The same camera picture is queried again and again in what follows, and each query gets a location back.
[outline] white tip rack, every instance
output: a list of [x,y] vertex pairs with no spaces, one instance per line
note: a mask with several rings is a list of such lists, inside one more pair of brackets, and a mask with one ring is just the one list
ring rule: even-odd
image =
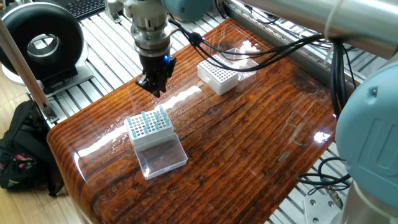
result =
[[[228,65],[220,56],[214,55],[213,57],[221,63]],[[198,65],[198,77],[220,96],[238,84],[238,72],[218,68],[206,60],[200,62]]]

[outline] metal bracket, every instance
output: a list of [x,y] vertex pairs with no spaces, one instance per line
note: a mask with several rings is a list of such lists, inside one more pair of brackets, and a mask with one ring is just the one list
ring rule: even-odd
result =
[[46,116],[46,118],[50,121],[50,123],[55,123],[57,122],[60,118],[55,114],[54,110],[52,109],[51,106],[46,106],[43,110],[43,114]]
[[306,224],[330,224],[340,212],[329,195],[311,195],[304,198]]

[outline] clear plastic box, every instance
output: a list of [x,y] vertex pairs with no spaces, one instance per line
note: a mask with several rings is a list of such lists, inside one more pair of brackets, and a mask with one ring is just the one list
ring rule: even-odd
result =
[[142,174],[146,180],[187,163],[188,157],[177,134],[134,146]]
[[[242,53],[239,49],[233,48],[231,50],[227,50],[227,52],[232,53]],[[251,60],[248,56],[245,55],[233,55],[233,54],[220,54],[221,58],[225,59],[233,68],[244,69],[244,68],[252,68],[257,66],[258,63]],[[238,73],[238,85],[236,87],[236,91],[240,92],[245,89],[252,82],[256,81],[254,72],[239,72]]]

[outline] white cable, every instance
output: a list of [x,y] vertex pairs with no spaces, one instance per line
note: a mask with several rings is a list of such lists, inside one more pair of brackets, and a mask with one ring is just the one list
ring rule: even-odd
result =
[[329,29],[330,29],[331,23],[333,22],[336,14],[337,14],[337,11],[339,10],[339,8],[340,8],[341,4],[343,3],[343,1],[344,0],[337,0],[336,5],[330,11],[328,20],[326,21],[325,31],[324,31],[326,40],[329,40]]
[[365,202],[365,204],[367,206],[369,206],[369,208],[371,208],[372,210],[374,210],[375,212],[377,212],[381,216],[390,219],[390,224],[398,224],[398,217],[393,217],[392,215],[388,214],[387,212],[385,212],[385,211],[381,210],[380,208],[376,207],[372,202],[370,202],[365,197],[365,195],[363,195],[361,189],[359,189],[359,187],[358,187],[356,182],[353,182],[353,185],[354,185],[355,191],[358,194],[358,196],[360,197],[360,199],[362,199],[362,201]]

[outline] wood grain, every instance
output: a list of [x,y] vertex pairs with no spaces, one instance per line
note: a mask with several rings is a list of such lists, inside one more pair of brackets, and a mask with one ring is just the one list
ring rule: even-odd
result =
[[[223,50],[270,48],[230,19],[206,40]],[[50,131],[70,195],[95,223],[264,223],[333,140],[328,88],[285,58],[218,96],[197,77],[203,59],[191,47],[175,56],[160,99],[133,80]],[[145,180],[123,120],[157,105],[188,162]]]

